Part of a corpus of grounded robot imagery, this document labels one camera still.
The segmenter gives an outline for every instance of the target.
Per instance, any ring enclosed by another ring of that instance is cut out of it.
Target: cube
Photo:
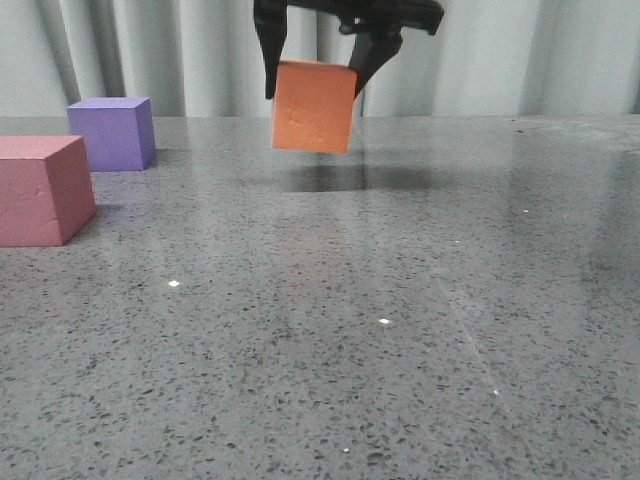
[[[60,246],[96,212],[82,137],[0,137],[0,246]]]
[[[87,98],[67,116],[71,133],[84,136],[94,172],[144,170],[156,156],[148,97]]]
[[[272,146],[346,152],[357,77],[341,65],[281,61],[272,105]]]

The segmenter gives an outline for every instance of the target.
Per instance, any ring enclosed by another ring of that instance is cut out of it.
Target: pink block
[[[64,245],[96,212],[78,135],[0,137],[0,246]]]

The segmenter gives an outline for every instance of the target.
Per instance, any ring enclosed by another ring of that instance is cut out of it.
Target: purple foam block
[[[156,156],[148,97],[87,98],[67,116],[71,132],[84,136],[93,172],[144,170]]]

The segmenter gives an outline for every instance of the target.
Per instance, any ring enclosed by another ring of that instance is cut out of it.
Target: table surface
[[[640,116],[155,127],[0,249],[0,478],[638,478]]]

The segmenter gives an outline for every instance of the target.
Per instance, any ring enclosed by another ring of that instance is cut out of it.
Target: curtain fold
[[[442,0],[354,115],[617,114],[640,104],[640,1]],[[336,18],[290,7],[283,58],[347,64]],[[0,115],[150,96],[156,115],[269,116],[252,0],[0,0]]]

